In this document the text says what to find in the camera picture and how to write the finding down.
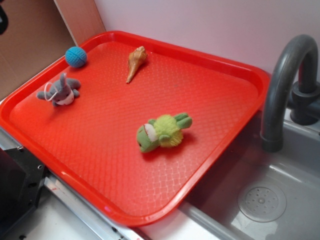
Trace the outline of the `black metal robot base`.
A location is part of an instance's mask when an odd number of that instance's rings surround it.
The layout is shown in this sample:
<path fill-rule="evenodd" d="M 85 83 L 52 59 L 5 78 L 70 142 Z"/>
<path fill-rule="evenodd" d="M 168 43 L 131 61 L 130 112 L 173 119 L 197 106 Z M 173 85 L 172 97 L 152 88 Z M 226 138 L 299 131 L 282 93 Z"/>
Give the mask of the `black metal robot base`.
<path fill-rule="evenodd" d="M 0 150 L 0 237 L 34 212 L 47 173 L 26 148 Z"/>

